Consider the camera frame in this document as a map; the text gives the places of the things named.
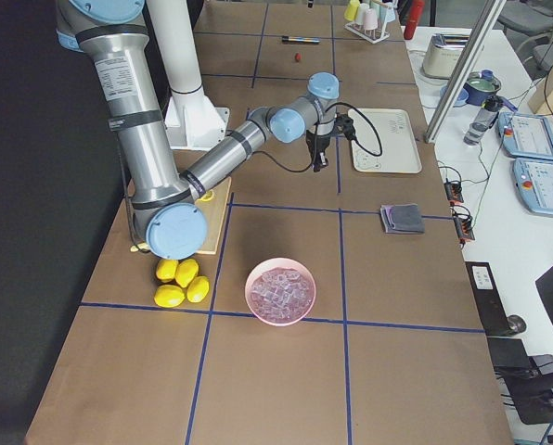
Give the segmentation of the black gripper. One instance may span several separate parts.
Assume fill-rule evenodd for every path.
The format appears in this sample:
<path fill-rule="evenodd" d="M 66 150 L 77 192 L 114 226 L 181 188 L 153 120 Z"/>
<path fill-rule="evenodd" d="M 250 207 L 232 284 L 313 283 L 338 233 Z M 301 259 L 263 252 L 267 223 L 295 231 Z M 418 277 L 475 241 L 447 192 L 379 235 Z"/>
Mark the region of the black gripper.
<path fill-rule="evenodd" d="M 305 142 L 312 160 L 313 172 L 321 172 L 328 166 L 326 150 L 330 145 L 332 133 L 316 134 L 311 131 L 305 132 Z"/>

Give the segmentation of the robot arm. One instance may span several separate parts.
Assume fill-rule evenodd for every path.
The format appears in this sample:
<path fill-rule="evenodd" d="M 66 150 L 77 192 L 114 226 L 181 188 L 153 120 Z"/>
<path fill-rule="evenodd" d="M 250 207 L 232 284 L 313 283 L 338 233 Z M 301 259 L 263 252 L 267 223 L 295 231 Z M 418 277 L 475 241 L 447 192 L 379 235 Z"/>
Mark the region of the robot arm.
<path fill-rule="evenodd" d="M 257 108 L 234 131 L 205 95 L 188 6 L 184 1 L 59 1 L 59 43 L 93 61 L 135 185 L 134 228 L 150 250 L 181 260 L 202 246 L 207 223 L 196 200 L 220 184 L 267 140 L 307 136 L 324 149 L 331 137 L 338 79 L 318 72 L 284 107 Z M 169 128 L 145 56 L 155 40 L 178 116 L 183 146 L 202 151 L 189 168 L 174 162 Z"/>

